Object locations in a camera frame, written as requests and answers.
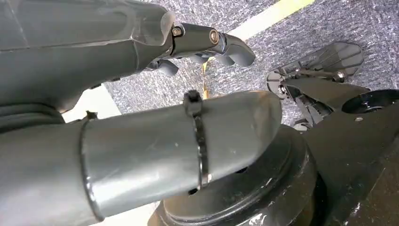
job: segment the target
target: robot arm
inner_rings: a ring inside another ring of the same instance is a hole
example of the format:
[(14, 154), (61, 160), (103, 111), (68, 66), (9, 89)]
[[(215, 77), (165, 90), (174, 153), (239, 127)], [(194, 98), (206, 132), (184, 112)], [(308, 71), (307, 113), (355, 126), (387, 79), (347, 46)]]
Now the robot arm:
[[(170, 25), (166, 33), (140, 27), (142, 36), (134, 30), (127, 38), (110, 38), (120, 13), (129, 16), (129, 10), (138, 8), (161, 15), (161, 21), (168, 15), (153, 5), (125, 3), (19, 1), (0, 6), (18, 12), (25, 37), (40, 35), (30, 30), (36, 23), (66, 29), (58, 36), (49, 33), (50, 45), (27, 39), (29, 46), (0, 46), (1, 225), (87, 225), (202, 188), (253, 163), (276, 135), (281, 106), (265, 91), (203, 102), (197, 96), (184, 106), (64, 124), (60, 113), (71, 109), (84, 90), (143, 70), (176, 72), (171, 58), (216, 57), (241, 66), (255, 59), (241, 40), (193, 24)], [(56, 18), (34, 14), (45, 9), (58, 12), (57, 18), (69, 10), (83, 21), (73, 30), (65, 25), (73, 24), (73, 17), (65, 19), (71, 24), (57, 24)], [(140, 15), (146, 14), (140, 11), (135, 18)], [(86, 39), (65, 31), (82, 32)]]

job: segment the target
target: gray carpet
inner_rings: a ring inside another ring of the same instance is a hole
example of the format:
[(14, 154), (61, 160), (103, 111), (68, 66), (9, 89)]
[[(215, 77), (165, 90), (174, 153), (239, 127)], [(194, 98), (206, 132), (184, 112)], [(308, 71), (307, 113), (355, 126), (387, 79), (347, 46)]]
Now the gray carpet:
[[(229, 31), (262, 12), (276, 1), (249, 0), (159, 0), (175, 11), (179, 22), (213, 26)], [(324, 46), (344, 41), (360, 45), (365, 62), (350, 83), (371, 89), (399, 86), (399, 3), (397, 0), (316, 0), (273, 27), (247, 41), (256, 53), (248, 68), (208, 64), (205, 82), (210, 96), (240, 90), (266, 89), (268, 71), (294, 61)], [(143, 72), (106, 83), (122, 113), (178, 104), (189, 89), (202, 89), (200, 65), (174, 61), (180, 72), (173, 77)], [(300, 117), (296, 106), (283, 102), (283, 123)]]

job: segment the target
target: gray plastic cover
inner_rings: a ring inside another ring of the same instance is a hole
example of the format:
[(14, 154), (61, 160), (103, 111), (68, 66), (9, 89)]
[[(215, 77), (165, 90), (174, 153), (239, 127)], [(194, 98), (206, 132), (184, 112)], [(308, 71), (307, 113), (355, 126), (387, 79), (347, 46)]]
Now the gray plastic cover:
[(160, 46), (175, 14), (134, 0), (0, 0), (0, 51), (134, 40)]

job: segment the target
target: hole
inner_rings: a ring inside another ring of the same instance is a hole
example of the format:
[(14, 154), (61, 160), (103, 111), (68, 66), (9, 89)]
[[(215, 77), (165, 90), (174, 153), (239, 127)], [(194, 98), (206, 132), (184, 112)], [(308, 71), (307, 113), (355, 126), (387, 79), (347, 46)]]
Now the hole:
[(193, 194), (197, 193), (197, 191), (198, 191), (198, 189), (194, 188), (194, 189), (188, 191), (188, 195), (193, 195)]
[(393, 105), (398, 100), (399, 90), (376, 90), (348, 100), (342, 106), (342, 111), (349, 114), (371, 113)]
[(238, 170), (236, 173), (243, 173), (245, 171), (247, 171), (248, 167), (242, 168), (240, 170)]

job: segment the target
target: black metal base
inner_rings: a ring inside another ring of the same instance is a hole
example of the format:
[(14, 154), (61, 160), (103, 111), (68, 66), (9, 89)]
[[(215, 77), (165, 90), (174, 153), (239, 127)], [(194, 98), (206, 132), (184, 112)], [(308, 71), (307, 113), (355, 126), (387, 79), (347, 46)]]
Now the black metal base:
[(148, 226), (309, 226), (317, 173), (299, 132), (282, 125), (251, 166), (163, 200)]

